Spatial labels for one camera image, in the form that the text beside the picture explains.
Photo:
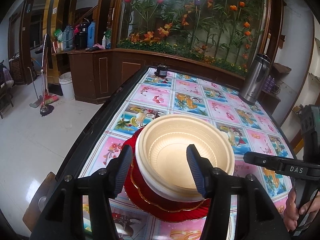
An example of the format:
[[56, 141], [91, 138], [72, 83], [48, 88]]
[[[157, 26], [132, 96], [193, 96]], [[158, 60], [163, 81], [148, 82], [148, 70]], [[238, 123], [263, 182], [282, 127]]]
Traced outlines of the person's right hand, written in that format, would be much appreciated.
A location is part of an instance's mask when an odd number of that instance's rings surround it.
[[294, 231], [296, 229], [298, 225], [298, 219], [300, 216], [304, 215], [304, 213], [309, 214], [309, 218], [312, 219], [319, 211], [319, 193], [317, 193], [317, 196], [313, 201], [307, 202], [300, 209], [297, 208], [295, 201], [296, 192], [295, 189], [292, 188], [286, 200], [286, 208], [284, 210], [283, 217], [283, 222], [287, 231]]

